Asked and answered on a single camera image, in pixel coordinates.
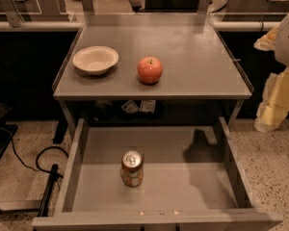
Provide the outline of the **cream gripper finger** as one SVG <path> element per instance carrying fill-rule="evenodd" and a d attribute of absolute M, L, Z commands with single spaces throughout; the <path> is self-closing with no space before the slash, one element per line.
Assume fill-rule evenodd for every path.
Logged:
<path fill-rule="evenodd" d="M 274 51 L 276 49 L 277 31 L 278 27 L 271 29 L 254 43 L 254 48 L 261 51 Z"/>
<path fill-rule="evenodd" d="M 254 128 L 263 133 L 274 131 L 289 114 L 289 66 L 280 74 L 271 73 L 266 81 Z"/>

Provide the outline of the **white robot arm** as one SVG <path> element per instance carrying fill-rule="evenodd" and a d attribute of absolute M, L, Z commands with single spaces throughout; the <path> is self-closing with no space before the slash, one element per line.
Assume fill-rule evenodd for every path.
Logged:
<path fill-rule="evenodd" d="M 277 129 L 289 114 L 289 13 L 254 47 L 274 51 L 276 61 L 286 66 L 280 74 L 270 74 L 256 113 L 254 128 L 266 133 Z"/>

